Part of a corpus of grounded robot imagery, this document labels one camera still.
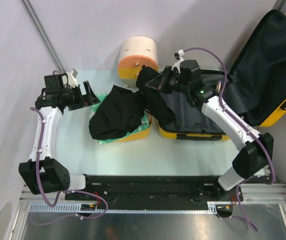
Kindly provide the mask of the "black garment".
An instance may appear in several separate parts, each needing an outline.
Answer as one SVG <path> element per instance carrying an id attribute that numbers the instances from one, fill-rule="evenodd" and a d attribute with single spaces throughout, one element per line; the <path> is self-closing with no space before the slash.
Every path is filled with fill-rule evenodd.
<path id="1" fill-rule="evenodd" d="M 136 80 L 136 86 L 142 92 L 147 103 L 147 109 L 151 115 L 162 125 L 168 125 L 176 122 L 174 112 L 167 106 L 160 93 L 146 86 L 146 83 L 153 80 L 159 73 L 149 66 L 142 66 Z"/>
<path id="2" fill-rule="evenodd" d="M 140 91 L 114 85 L 89 120 L 89 132 L 99 141 L 116 140 L 143 125 L 147 103 Z"/>

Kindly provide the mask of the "pastel round drawer box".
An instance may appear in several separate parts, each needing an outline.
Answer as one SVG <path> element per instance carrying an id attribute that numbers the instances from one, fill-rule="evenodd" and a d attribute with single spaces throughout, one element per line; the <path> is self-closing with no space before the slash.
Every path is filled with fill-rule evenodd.
<path id="1" fill-rule="evenodd" d="M 143 66 L 159 70 L 157 45 L 151 38 L 132 36 L 122 43 L 117 65 L 118 76 L 127 88 L 136 87 Z"/>

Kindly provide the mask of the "green white patterned towel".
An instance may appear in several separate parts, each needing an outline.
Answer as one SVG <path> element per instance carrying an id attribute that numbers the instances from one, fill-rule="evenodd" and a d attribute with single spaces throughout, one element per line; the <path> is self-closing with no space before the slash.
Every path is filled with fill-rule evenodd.
<path id="1" fill-rule="evenodd" d="M 105 100 L 105 98 L 107 97 L 107 95 L 106 94 L 104 94 L 104 95 L 99 94 L 97 97 L 100 99 L 100 101 L 102 103 Z M 89 120 L 91 120 L 92 117 L 95 115 L 95 113 L 96 113 L 98 107 L 101 105 L 101 103 L 93 105 L 90 107 Z"/>

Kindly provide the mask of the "yellow plastic basket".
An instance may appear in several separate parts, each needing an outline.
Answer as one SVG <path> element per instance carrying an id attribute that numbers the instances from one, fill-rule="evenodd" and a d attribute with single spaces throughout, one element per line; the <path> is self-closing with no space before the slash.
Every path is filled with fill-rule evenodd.
<path id="1" fill-rule="evenodd" d="M 128 133 L 126 136 L 118 139 L 97 140 L 100 145 L 108 144 L 112 142 L 129 142 L 146 138 L 150 132 L 152 125 L 152 116 L 149 113 L 145 113 L 143 116 L 142 125 L 140 125 L 134 132 Z"/>

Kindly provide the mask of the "silver metal padlock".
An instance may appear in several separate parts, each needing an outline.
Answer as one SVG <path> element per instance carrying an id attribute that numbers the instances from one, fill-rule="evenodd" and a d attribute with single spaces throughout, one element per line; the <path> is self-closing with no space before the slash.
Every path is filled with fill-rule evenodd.
<path id="1" fill-rule="evenodd" d="M 217 82 L 217 84 L 216 84 L 216 90 L 217 90 L 218 92 L 221 91 L 222 85 L 223 85 L 223 84 L 222 84 L 222 81 L 221 81 L 221 80 Z"/>

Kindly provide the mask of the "yellow Pikachu suitcase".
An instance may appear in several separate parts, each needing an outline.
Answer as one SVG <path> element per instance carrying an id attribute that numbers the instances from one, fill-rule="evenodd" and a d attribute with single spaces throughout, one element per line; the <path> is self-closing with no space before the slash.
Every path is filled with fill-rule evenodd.
<path id="1" fill-rule="evenodd" d="M 270 127 L 286 113 L 286 14 L 269 11 L 226 71 L 201 70 L 215 87 L 228 80 L 223 99 L 253 127 Z"/>

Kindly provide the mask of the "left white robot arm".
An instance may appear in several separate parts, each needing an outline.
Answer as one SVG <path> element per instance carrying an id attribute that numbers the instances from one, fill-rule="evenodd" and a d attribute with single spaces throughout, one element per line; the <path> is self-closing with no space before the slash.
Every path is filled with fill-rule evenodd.
<path id="1" fill-rule="evenodd" d="M 77 70 L 70 69 L 46 75 L 45 87 L 31 108 L 37 113 L 35 140 L 28 161 L 20 163 L 18 171 L 34 195 L 67 190 L 76 190 L 83 200 L 93 195 L 86 176 L 70 174 L 57 158 L 58 131 L 64 110 L 78 110 L 100 102 L 88 81 L 83 82 L 86 93 L 82 94 L 77 74 Z"/>

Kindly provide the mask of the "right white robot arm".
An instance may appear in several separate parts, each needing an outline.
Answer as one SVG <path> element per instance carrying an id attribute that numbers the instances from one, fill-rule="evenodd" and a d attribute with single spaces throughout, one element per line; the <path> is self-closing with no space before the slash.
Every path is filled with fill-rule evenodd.
<path id="1" fill-rule="evenodd" d="M 275 182 L 273 137 L 248 125 L 225 103 L 221 91 L 205 84 L 195 60 L 182 60 L 179 66 L 167 66 L 145 85 L 165 94 L 173 91 L 183 93 L 188 104 L 214 121 L 236 146 L 238 154 L 232 166 L 218 178 L 218 185 L 213 188 L 216 199 L 226 200 L 232 188 L 245 183 L 266 166 L 271 174 L 268 183 L 272 185 Z"/>

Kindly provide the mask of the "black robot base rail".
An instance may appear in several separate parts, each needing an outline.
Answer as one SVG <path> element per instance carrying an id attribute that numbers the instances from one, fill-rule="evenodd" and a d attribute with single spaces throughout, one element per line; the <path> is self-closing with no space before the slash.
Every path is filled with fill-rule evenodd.
<path id="1" fill-rule="evenodd" d="M 192 204 L 242 200 L 241 189 L 223 190 L 217 176 L 86 177 L 85 191 L 98 194 L 108 207 L 182 209 Z"/>

